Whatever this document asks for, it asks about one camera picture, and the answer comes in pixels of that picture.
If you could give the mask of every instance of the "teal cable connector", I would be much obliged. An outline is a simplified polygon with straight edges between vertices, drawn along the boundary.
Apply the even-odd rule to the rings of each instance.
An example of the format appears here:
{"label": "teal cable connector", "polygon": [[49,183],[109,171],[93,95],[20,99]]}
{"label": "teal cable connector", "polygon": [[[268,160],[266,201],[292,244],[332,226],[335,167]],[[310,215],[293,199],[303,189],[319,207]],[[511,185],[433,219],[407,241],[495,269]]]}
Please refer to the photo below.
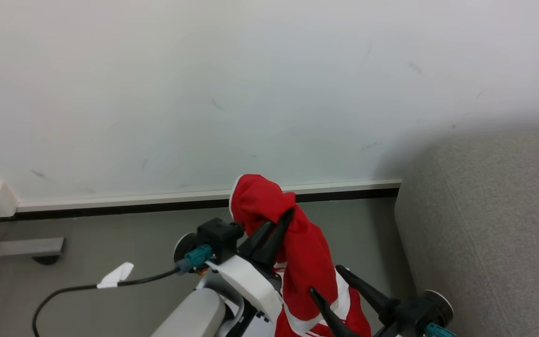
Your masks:
{"label": "teal cable connector", "polygon": [[456,337],[456,335],[445,328],[441,328],[436,324],[430,323],[428,327],[425,328],[426,337]]}
{"label": "teal cable connector", "polygon": [[203,245],[193,251],[186,253],[184,258],[176,262],[176,267],[180,268],[179,275],[188,273],[194,267],[202,266],[211,259],[210,245]]}

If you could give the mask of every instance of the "red cloth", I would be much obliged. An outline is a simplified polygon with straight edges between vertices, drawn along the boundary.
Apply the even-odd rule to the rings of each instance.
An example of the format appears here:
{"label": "red cloth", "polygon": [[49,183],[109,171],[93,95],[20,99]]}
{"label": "red cloth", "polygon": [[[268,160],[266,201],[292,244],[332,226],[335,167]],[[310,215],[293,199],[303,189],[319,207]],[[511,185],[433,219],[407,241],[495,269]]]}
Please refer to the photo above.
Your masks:
{"label": "red cloth", "polygon": [[[251,235],[266,220],[278,222],[287,210],[295,208],[293,219],[284,237],[282,249],[276,263],[287,262],[282,279],[282,295],[290,321],[283,308],[276,322],[276,336],[297,336],[296,326],[300,322],[321,320],[319,309],[309,294],[311,286],[316,288],[329,303],[338,298],[336,271],[328,243],[318,226],[312,224],[295,203],[293,192],[283,193],[278,184],[261,175],[243,175],[235,184],[230,199],[230,211],[234,221],[243,224]],[[345,324],[362,337],[371,337],[370,325],[361,311],[359,294],[349,288],[350,308]],[[321,336],[331,336],[329,329],[321,324],[312,331]]]}

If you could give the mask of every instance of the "black cable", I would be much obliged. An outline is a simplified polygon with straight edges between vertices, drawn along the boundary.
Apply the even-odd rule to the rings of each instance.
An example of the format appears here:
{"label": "black cable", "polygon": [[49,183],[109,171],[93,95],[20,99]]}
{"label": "black cable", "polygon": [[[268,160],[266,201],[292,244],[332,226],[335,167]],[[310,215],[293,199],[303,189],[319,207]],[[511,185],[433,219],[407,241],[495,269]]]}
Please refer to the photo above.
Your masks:
{"label": "black cable", "polygon": [[[118,282],[118,286],[134,286],[135,284],[143,284],[147,282],[157,281],[158,279],[169,277],[170,275],[177,273],[179,270],[180,270],[179,268],[175,268],[171,271],[167,271],[163,274],[159,274],[154,277],[135,279],[133,281]],[[44,301],[42,301],[41,304],[37,307],[35,314],[32,316],[32,333],[34,333],[35,337],[40,337],[39,332],[36,329],[36,318],[39,316],[39,312],[41,312],[43,307],[45,307],[45,305],[49,301],[51,301],[53,297],[56,297],[57,295],[63,294],[63,293],[78,292],[79,290],[89,290],[89,289],[97,289],[97,285],[91,284],[89,286],[71,286],[70,288],[62,288],[60,290],[56,290],[55,292],[52,292],[51,295],[47,296],[47,298]]]}

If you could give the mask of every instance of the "white wall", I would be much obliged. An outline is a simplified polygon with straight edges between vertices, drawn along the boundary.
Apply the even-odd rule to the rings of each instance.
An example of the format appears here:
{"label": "white wall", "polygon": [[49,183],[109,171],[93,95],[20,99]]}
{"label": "white wall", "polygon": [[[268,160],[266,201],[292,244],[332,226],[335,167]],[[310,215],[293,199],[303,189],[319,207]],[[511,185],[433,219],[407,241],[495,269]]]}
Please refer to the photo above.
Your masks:
{"label": "white wall", "polygon": [[402,176],[539,124],[539,1],[0,0],[0,179],[21,201]]}

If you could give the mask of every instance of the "sofa seam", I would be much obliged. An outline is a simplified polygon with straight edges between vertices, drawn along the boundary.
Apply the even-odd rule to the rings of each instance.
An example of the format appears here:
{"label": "sofa seam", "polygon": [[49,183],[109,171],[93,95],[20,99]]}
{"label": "sofa seam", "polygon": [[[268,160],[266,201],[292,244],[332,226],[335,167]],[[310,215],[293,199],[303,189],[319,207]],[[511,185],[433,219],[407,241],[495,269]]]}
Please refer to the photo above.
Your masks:
{"label": "sofa seam", "polygon": [[489,277],[488,273],[485,272],[485,267],[483,266],[481,256],[480,256],[480,254],[479,254],[479,252],[478,252],[478,250],[476,248],[475,240],[473,239],[472,235],[469,234],[467,224],[466,224],[466,220],[465,220],[464,216],[462,215],[462,213],[460,211],[460,207],[459,207],[455,197],[453,196],[453,194],[451,192],[451,187],[449,186],[449,182],[447,181],[447,179],[446,179],[446,177],[444,175],[444,171],[442,170],[442,167],[440,166],[440,153],[439,152],[436,152],[436,165],[438,166],[438,171],[440,171],[440,175],[442,176],[442,179],[444,181],[446,191],[448,192],[449,197],[451,197],[451,200],[453,201],[453,204],[455,206],[455,211],[460,217],[460,220],[462,222],[462,230],[464,232],[464,235],[466,235],[466,237],[468,237],[469,240],[470,240],[470,243],[471,243],[470,244],[470,249],[473,251],[473,256],[476,257],[480,272],[482,273],[482,275],[486,279],[486,284],[488,286],[488,289],[490,290],[490,293],[492,294],[492,297],[494,298],[494,303],[496,303],[496,310],[499,312],[501,318],[503,319],[503,323],[504,323],[505,329],[507,330],[507,333],[509,334],[510,337],[513,337],[513,333],[511,333],[511,329],[509,328],[509,322],[507,320],[507,316],[504,314],[504,311],[501,309],[501,304],[500,304],[500,301],[498,300],[498,296],[496,295],[496,292],[494,292],[494,288],[492,287],[492,281],[490,281],[490,277]]}

